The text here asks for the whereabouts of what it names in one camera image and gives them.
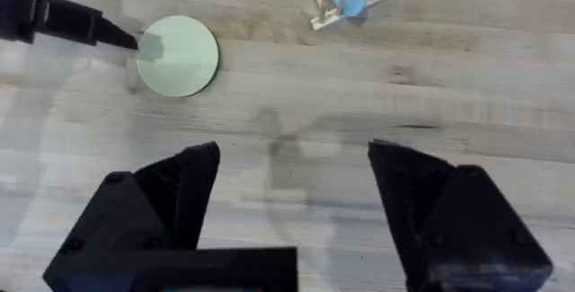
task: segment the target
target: wooden table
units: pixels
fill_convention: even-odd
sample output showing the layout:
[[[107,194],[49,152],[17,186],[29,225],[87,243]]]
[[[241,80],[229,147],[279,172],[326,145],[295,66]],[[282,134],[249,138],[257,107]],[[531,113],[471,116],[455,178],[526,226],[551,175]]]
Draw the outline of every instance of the wooden table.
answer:
[[[222,66],[169,99],[122,50],[0,42],[1,289],[48,290],[105,174],[215,140],[202,247],[297,245],[302,291],[404,291],[373,137],[486,168],[553,258],[544,291],[575,289],[575,0],[390,0],[321,33],[312,0],[73,1],[134,33],[199,19]]]

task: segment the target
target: wooden surface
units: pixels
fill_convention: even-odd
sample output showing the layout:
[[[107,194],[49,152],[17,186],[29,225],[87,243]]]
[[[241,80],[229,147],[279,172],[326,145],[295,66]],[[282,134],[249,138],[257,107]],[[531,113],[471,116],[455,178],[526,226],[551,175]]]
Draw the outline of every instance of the wooden surface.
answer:
[[[0,289],[48,290],[105,174],[215,140],[202,247],[295,244],[302,291],[404,291],[373,137],[485,167],[553,258],[544,291],[575,289],[575,0],[390,0],[322,33],[312,0],[74,1],[134,33],[199,19],[221,70],[174,100],[121,50],[0,42]]]

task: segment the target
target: black plastic part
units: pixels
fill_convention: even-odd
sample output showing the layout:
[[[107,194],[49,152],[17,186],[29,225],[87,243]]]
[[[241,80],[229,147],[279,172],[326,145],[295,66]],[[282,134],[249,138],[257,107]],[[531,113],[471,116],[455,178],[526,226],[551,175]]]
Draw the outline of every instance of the black plastic part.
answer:
[[[55,292],[297,291],[296,248],[197,250],[217,174],[215,143],[106,177],[44,273]]]
[[[369,157],[411,292],[538,290],[553,271],[479,166],[384,141]]]
[[[0,38],[32,44],[36,32],[96,45],[137,49],[136,38],[102,12],[67,0],[0,0]]]

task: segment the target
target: screw hole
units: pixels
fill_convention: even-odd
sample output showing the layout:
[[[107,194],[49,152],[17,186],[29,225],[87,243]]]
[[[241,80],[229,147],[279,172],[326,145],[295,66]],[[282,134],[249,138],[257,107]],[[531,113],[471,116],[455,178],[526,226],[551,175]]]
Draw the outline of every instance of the screw hole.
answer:
[[[429,235],[429,243],[431,245],[445,249],[449,247],[449,242],[447,241],[446,237],[439,233],[432,233]]]
[[[75,252],[80,252],[84,248],[84,241],[78,238],[70,238],[64,242],[60,249],[60,253],[64,256],[72,255]]]

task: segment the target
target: green plate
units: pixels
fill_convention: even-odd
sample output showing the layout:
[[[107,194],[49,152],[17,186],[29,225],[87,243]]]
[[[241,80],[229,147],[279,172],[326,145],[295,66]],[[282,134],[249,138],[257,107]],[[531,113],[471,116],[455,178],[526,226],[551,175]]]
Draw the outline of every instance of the green plate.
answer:
[[[169,97],[201,92],[216,75],[217,42],[206,26],[184,16],[163,18],[144,33],[136,56],[146,84]]]

